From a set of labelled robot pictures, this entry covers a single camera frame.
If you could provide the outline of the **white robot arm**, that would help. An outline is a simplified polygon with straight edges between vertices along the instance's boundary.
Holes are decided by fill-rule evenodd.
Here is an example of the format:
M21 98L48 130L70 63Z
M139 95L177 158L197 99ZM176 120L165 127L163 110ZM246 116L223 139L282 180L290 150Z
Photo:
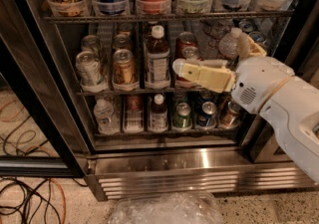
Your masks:
M319 181L319 90L297 77L243 33L238 41L239 63L234 71L221 60L177 59L174 72L232 99L274 129L283 151L312 180Z

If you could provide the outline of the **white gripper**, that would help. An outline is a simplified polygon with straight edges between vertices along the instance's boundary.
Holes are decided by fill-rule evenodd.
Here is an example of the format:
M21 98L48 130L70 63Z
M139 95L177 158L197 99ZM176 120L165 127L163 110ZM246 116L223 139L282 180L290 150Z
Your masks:
M264 103L284 83L294 76L294 71L272 57L246 33L238 39L238 56L246 59L235 72L225 60L176 59L172 68L176 84L182 88L202 87L216 93L231 92L233 100L249 113L257 114Z

